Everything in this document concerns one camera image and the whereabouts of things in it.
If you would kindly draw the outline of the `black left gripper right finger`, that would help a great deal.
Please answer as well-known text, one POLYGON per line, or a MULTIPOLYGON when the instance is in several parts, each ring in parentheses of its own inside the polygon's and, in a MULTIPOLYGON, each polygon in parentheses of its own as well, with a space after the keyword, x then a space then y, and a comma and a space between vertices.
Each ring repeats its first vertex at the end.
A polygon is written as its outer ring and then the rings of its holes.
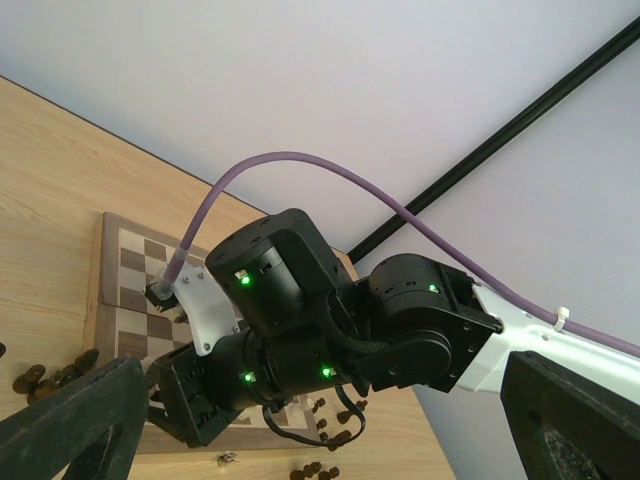
POLYGON ((500 399, 529 479, 637 479, 639 406, 534 352, 509 355, 500 399))

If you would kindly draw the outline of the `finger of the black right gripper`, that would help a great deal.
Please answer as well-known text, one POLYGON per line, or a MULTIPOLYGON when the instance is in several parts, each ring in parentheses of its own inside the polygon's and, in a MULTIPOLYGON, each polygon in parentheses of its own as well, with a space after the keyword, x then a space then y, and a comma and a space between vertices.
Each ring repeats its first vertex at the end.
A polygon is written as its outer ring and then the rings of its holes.
POLYGON ((195 405, 200 397, 200 368, 195 354, 165 354, 154 360, 146 377, 163 407, 149 410, 148 419, 188 447, 199 447, 195 405))

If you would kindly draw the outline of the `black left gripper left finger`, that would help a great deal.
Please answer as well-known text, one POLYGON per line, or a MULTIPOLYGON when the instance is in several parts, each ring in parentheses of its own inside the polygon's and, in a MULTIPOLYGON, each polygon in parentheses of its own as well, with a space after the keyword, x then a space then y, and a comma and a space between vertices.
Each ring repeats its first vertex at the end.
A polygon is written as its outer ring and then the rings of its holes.
POLYGON ((1 421, 1 477, 126 479, 148 405, 140 361, 114 359, 1 421))

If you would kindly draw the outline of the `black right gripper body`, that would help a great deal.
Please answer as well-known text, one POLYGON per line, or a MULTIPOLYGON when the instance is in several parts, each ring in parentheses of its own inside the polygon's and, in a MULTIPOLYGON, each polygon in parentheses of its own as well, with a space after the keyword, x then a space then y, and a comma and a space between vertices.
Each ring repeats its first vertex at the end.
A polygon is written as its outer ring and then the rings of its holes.
POLYGON ((326 447, 318 439, 279 428, 271 414, 298 395, 350 381, 338 349, 315 333, 269 340, 245 331, 223 337, 204 357, 196 354, 193 344, 168 354, 197 356, 200 397, 194 413, 199 447, 209 445, 240 413, 255 406, 263 409, 263 418, 276 435, 304 445, 326 447))

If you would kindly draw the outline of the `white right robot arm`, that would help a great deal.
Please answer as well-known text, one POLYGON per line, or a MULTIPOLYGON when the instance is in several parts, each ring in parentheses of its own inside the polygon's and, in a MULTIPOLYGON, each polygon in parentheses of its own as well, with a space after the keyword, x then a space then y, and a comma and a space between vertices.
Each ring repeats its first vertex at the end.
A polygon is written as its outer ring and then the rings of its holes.
POLYGON ((219 243, 184 267, 162 299, 181 308, 189 344, 157 358, 149 421, 191 448, 242 412, 265 417, 295 397, 352 385, 361 395, 423 385, 499 392, 510 354, 534 351, 629 400, 639 363, 547 324, 465 272, 399 254, 353 280, 310 217, 288 209, 219 243))

